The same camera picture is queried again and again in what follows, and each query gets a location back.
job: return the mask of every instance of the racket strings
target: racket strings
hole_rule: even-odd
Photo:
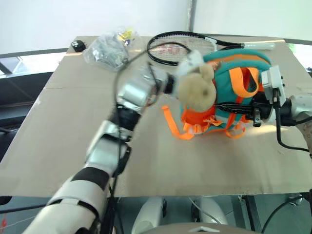
[[[202,55],[210,54],[211,52],[215,51],[215,47],[212,42],[192,36],[159,37],[151,43],[150,47],[170,41],[182,43],[189,47],[191,50],[198,50]],[[159,59],[181,62],[186,61],[187,51],[181,46],[168,44],[152,49],[150,53]]]

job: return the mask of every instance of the teal backpack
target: teal backpack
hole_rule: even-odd
[[[214,73],[215,104],[250,104],[254,95],[263,92],[261,73],[271,67],[271,62],[257,50],[221,50],[205,55],[203,59],[212,65],[218,64]],[[185,140],[193,138],[195,134],[216,131],[223,131],[231,138],[239,138],[245,134],[244,123],[248,122],[245,115],[222,111],[215,106],[201,113],[181,106],[185,133],[180,134],[169,108],[164,106],[163,110],[173,135]],[[241,133],[234,135],[235,130]]]

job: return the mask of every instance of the bear ear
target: bear ear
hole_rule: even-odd
[[[210,64],[204,64],[199,67],[200,73],[206,82],[211,82],[214,79],[215,72]]]

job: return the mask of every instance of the tennis racket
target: tennis racket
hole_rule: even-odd
[[[147,44],[149,57],[161,64],[177,66],[179,62],[186,61],[187,50],[176,44],[166,44],[157,48],[152,47],[164,42],[179,42],[191,50],[198,50],[202,55],[216,51],[216,45],[225,46],[224,49],[252,48],[252,49],[273,49],[274,43],[233,43],[217,40],[202,34],[174,31],[161,33],[153,37]]]

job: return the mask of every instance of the orange strap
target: orange strap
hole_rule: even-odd
[[[191,125],[189,123],[184,123],[183,130],[191,135],[201,134],[207,131],[208,125],[200,126],[199,124]]]
[[[234,127],[234,129],[236,129],[236,130],[241,130],[242,133],[237,134],[237,135],[232,135],[231,130],[226,130],[225,134],[226,134],[229,138],[233,138],[233,139],[239,139],[239,138],[241,138],[242,136],[245,135],[245,132],[246,132],[246,128],[242,126],[242,123],[243,123],[243,122],[241,121],[241,122],[239,122],[238,125],[236,125],[236,126]]]
[[[162,110],[164,111],[164,116],[167,120],[168,126],[172,132],[172,134],[182,140],[190,140],[194,137],[194,134],[183,133],[180,134],[179,129],[176,126],[174,119],[172,118],[171,111],[168,106],[163,106]]]
[[[259,90],[259,82],[258,82],[259,71],[258,71],[258,69],[254,68],[254,67],[248,67],[247,69],[250,71],[250,74],[252,75],[252,78],[256,84],[256,89],[253,92],[248,92],[245,89],[244,77],[243,77],[243,73],[242,73],[242,70],[240,67],[236,67],[236,68],[229,70],[233,91],[239,97],[242,97],[242,98],[251,98]]]
[[[242,119],[240,120],[243,123],[249,123],[251,120],[246,120],[246,115],[243,115]]]

